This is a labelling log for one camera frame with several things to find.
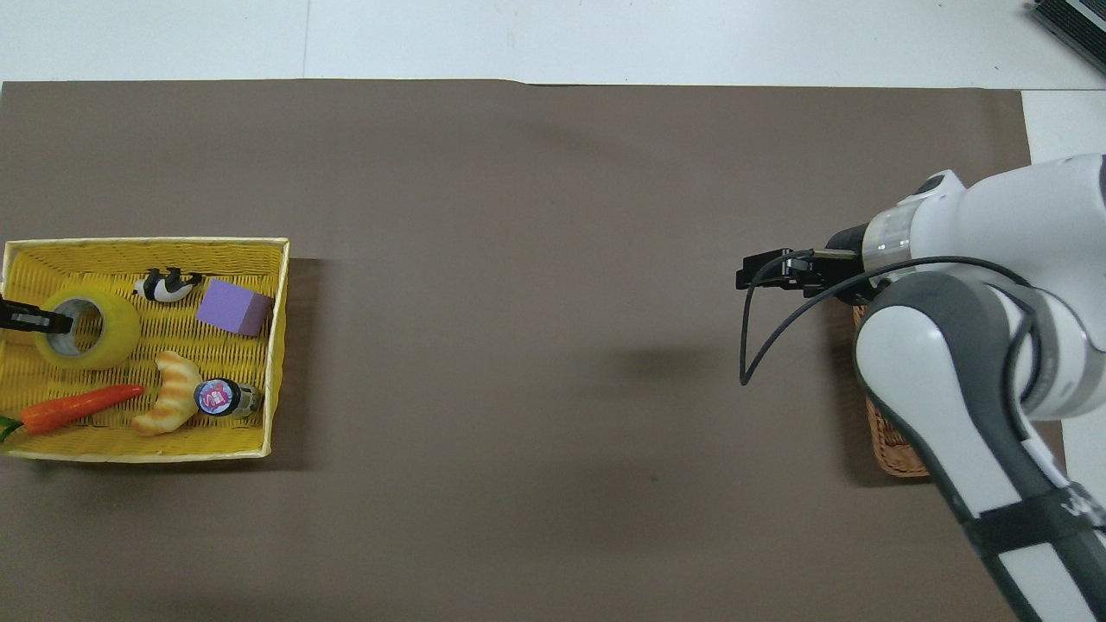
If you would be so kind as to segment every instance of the wicker basket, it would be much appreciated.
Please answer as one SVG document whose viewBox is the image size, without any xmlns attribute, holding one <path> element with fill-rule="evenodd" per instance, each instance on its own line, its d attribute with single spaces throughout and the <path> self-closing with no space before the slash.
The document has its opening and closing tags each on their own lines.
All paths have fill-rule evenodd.
<svg viewBox="0 0 1106 622">
<path fill-rule="evenodd" d="M 864 307 L 853 308 L 853 322 L 860 324 L 864 318 Z M 895 429 L 889 421 L 879 414 L 879 410 L 865 397 L 866 410 L 868 412 L 868 427 L 872 429 L 872 448 L 876 454 L 876 463 L 885 471 L 895 477 L 925 477 L 929 475 L 926 466 L 921 464 L 921 458 L 914 450 L 914 447 L 906 442 L 906 438 Z"/>
<path fill-rule="evenodd" d="M 146 393 L 55 432 L 17 429 L 0 453 L 23 458 L 81 462 L 170 463 L 263 457 L 270 453 L 284 360 L 284 302 L 289 242 L 283 238 L 102 238 L 8 242 L 4 298 L 40 305 L 72 286 L 126 296 L 138 311 L 142 336 L 129 360 L 105 371 L 63 370 L 39 354 L 33 338 L 0 331 L 0 415 L 18 418 L 23 407 L 112 384 L 140 384 Z M 173 304 L 129 296 L 150 267 L 179 266 L 275 299 L 257 338 L 241 336 L 196 320 L 207 280 Z M 133 416 L 150 408 L 160 385 L 154 355 L 174 350 L 194 361 L 205 377 L 225 376 L 259 387 L 261 408 L 249 417 L 197 413 L 179 429 L 142 437 Z"/>
</svg>

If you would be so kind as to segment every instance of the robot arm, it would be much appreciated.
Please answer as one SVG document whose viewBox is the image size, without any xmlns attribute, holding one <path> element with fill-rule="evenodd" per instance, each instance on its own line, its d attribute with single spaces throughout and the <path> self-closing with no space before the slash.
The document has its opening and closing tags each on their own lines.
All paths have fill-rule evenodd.
<svg viewBox="0 0 1106 622">
<path fill-rule="evenodd" d="M 1055 324 L 1072 318 L 1050 319 L 1065 311 L 1046 294 L 1003 289 L 941 272 L 902 279 L 869 308 L 857 369 L 1019 616 L 1106 620 L 1103 510 L 1056 468 L 1021 405 L 1047 400 L 1041 387 L 1070 370 L 1034 374 L 1030 342 L 1011 348 L 1024 318 L 1014 297 L 1036 308 L 1037 331 L 1046 333 L 1039 348 L 1056 343 Z M 1010 355 L 1022 373 L 1008 370 Z M 1100 363 L 1091 366 L 1100 374 Z"/>
<path fill-rule="evenodd" d="M 869 304 L 860 380 L 1022 620 L 1106 620 L 1106 512 L 1029 423 L 1106 407 L 1104 243 L 1106 158 L 1088 155 L 968 189 L 939 173 L 828 251 L 738 273 L 739 289 L 814 297 L 799 312 L 830 294 Z"/>
</svg>

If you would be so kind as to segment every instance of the purple foam block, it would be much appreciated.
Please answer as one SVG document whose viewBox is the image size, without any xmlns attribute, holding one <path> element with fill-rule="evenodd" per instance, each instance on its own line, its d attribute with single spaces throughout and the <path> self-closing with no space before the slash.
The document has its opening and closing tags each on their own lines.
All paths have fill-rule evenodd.
<svg viewBox="0 0 1106 622">
<path fill-rule="evenodd" d="M 258 336 L 273 299 L 243 287 L 211 279 L 196 319 L 247 336 Z"/>
</svg>

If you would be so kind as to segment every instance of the brown wicker basket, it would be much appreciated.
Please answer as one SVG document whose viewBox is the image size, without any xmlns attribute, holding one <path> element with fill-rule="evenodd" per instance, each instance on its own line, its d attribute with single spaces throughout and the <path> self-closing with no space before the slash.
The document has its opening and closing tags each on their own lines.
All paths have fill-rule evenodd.
<svg viewBox="0 0 1106 622">
<path fill-rule="evenodd" d="M 853 308 L 853 322 L 856 325 L 860 324 L 865 310 L 864 307 Z M 921 464 L 921 458 L 899 431 L 879 414 L 872 400 L 866 397 L 865 404 L 868 412 L 868 427 L 872 429 L 872 448 L 879 467 L 895 477 L 928 476 L 929 471 Z"/>
</svg>

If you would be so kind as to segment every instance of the tape roll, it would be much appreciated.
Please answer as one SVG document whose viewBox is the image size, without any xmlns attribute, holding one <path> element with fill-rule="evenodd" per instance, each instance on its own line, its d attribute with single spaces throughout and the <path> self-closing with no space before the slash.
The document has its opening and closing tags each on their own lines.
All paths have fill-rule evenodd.
<svg viewBox="0 0 1106 622">
<path fill-rule="evenodd" d="M 66 288 L 50 297 L 42 309 L 73 318 L 73 331 L 65 334 L 35 333 L 34 345 L 46 362 L 70 370 L 107 370 L 126 361 L 142 329 L 134 304 L 117 294 L 96 288 Z M 100 336 L 82 350 L 73 332 L 84 313 L 96 311 L 103 319 Z"/>
</svg>

